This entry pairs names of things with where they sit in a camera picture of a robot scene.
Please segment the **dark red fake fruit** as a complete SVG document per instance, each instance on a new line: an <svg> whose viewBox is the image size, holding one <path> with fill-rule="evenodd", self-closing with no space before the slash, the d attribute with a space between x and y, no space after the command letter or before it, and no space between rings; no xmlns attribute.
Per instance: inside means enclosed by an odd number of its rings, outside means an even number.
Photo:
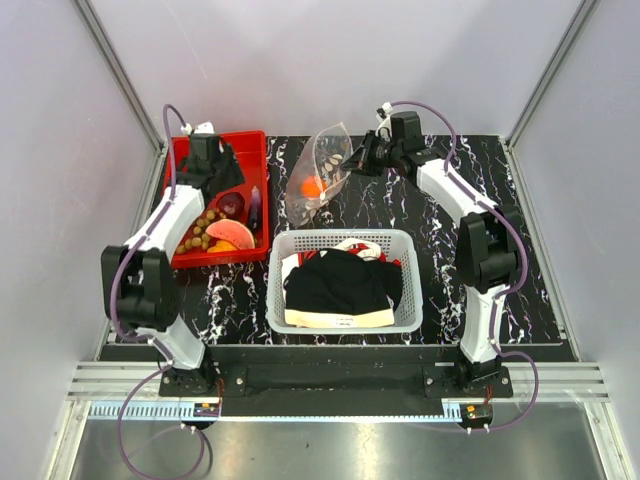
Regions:
<svg viewBox="0 0 640 480"><path fill-rule="evenodd" d="M244 212L244 197L239 192L226 193L218 200L217 208L227 217L237 218Z"/></svg>

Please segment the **clear zip top bag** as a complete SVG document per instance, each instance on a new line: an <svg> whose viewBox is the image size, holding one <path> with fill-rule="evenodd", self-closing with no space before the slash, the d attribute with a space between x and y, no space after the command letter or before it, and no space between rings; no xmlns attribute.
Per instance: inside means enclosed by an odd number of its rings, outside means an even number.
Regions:
<svg viewBox="0 0 640 480"><path fill-rule="evenodd" d="M346 185L349 174L341 169L352 154L353 145L343 122L312 135L305 143L285 191L285 212L291 226L308 224L315 214ZM308 176L321 177L326 190L319 198L306 198L300 192L302 181Z"/></svg>

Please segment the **orange fake fruit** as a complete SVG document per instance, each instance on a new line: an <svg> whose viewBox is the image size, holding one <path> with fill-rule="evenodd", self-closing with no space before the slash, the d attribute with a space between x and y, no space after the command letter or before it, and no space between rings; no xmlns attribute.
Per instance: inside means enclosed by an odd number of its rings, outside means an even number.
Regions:
<svg viewBox="0 0 640 480"><path fill-rule="evenodd" d="M313 175L302 181L300 192L306 198L319 198L326 188L325 181L321 177Z"/></svg>

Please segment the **red watermelon slice toy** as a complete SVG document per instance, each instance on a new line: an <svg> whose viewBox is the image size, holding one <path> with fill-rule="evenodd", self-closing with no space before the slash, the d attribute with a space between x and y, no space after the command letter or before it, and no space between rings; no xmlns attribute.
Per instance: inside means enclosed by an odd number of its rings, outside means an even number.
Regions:
<svg viewBox="0 0 640 480"><path fill-rule="evenodd" d="M250 250L256 246L253 233L243 223L232 219L221 219L209 225L205 233L210 237L231 243L239 250Z"/></svg>

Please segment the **yellow fake food pile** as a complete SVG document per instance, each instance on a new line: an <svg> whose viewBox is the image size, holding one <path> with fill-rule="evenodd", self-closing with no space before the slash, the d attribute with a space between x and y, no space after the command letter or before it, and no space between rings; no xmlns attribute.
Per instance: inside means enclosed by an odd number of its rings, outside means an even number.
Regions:
<svg viewBox="0 0 640 480"><path fill-rule="evenodd" d="M231 242L218 240L213 246L207 249L208 253L222 253L229 251L237 251L238 248Z"/></svg>

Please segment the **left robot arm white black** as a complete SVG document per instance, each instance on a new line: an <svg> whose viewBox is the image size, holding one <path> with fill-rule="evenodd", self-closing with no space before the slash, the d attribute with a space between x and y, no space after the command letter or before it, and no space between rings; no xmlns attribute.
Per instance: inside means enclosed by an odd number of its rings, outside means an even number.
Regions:
<svg viewBox="0 0 640 480"><path fill-rule="evenodd" d="M181 373L181 384L203 396L214 388L216 372L180 315L171 261L192 222L245 177L232 147L213 133L189 135L188 154L168 163L161 203L123 245L101 254L104 308L121 339L155 347L167 367Z"/></svg>

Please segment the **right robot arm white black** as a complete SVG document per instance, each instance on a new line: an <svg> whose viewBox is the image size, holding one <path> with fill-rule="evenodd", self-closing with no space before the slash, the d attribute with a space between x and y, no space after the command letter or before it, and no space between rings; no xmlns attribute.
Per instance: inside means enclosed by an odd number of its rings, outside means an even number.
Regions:
<svg viewBox="0 0 640 480"><path fill-rule="evenodd" d="M476 396L498 378L503 354L499 330L507 295L525 281L528 257L516 208L500 206L452 166L453 154L427 147L415 103L377 111L378 126L344 161L346 172L379 176L393 170L429 195L458 228L454 266L466 289L465 327L453 367L454 384Z"/></svg>

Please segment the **purple fake eggplant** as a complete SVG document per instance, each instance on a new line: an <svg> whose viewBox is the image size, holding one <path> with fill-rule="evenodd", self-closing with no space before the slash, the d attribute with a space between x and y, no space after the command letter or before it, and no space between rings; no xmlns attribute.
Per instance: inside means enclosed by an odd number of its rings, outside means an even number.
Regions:
<svg viewBox="0 0 640 480"><path fill-rule="evenodd" d="M263 202L257 186L251 189L251 199L248 210L247 226L252 233L257 233L262 226Z"/></svg>

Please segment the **red plastic bin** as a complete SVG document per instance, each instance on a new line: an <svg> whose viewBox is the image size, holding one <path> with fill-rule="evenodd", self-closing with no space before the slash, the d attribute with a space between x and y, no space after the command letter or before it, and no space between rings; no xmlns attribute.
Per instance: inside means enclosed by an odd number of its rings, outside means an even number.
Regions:
<svg viewBox="0 0 640 480"><path fill-rule="evenodd" d="M235 251L211 253L202 249L191 249L184 254L176 254L171 262L173 269L192 269L222 264L247 263L263 261L268 256L271 244L269 218L269 185L268 165L266 155L266 138L262 131L244 131L225 133L221 138L233 149L245 177L245 183L233 188L243 195L245 211L241 221L248 217L251 190L254 186L259 189L261 199L260 229L254 233L256 247Z"/></svg>

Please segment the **red white cloth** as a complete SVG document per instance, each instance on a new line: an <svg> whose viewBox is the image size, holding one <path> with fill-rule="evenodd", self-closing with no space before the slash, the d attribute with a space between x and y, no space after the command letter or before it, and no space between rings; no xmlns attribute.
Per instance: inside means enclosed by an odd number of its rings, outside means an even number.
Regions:
<svg viewBox="0 0 640 480"><path fill-rule="evenodd" d="M383 253L381 246L371 241L351 237L333 246L333 249L356 255L365 261L379 260L381 262L392 263L397 266L402 265L399 259L390 260L387 255ZM319 250L303 251L290 255L287 257L287 260L294 260L294 266L300 266L302 263L318 253Z"/></svg>

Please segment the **white perforated plastic basket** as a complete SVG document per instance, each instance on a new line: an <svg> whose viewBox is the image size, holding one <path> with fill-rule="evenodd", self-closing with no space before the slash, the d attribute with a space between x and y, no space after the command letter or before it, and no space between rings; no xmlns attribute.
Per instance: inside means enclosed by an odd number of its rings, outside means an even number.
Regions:
<svg viewBox="0 0 640 480"><path fill-rule="evenodd" d="M373 315L330 314L320 316L285 309L283 282L299 253L336 247L344 241L374 243L388 260L400 262L402 295L395 309L384 316L382 324ZM396 334L417 330L423 317L422 287L413 239L397 229L311 229L289 230L276 235L269 259L266 319L272 330L281 334L342 335Z"/></svg>

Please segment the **black cloth in basket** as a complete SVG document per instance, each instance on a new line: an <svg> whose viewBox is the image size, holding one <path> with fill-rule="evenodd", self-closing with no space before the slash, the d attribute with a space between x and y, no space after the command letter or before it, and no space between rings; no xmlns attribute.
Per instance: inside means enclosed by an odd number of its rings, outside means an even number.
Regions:
<svg viewBox="0 0 640 480"><path fill-rule="evenodd" d="M281 261L285 308L309 313L362 315L396 310L402 299L402 267L384 256L323 249Z"/></svg>

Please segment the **beige cloth with label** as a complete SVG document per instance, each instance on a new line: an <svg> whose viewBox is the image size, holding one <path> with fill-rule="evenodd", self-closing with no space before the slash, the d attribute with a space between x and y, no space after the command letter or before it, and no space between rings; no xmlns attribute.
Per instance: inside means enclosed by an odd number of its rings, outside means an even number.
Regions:
<svg viewBox="0 0 640 480"><path fill-rule="evenodd" d="M318 313L285 309L284 319L287 325L303 328L379 328L394 324L392 309L384 309L364 314Z"/></svg>

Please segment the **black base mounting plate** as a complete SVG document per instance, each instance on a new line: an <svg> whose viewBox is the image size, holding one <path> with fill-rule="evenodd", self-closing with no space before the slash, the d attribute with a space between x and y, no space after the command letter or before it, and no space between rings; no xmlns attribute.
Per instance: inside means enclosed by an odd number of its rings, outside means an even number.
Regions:
<svg viewBox="0 0 640 480"><path fill-rule="evenodd" d="M513 399L507 368L468 383L461 363L455 347L220 346L209 350L209 384L165 374L159 393L221 394L226 417L428 415L444 399Z"/></svg>

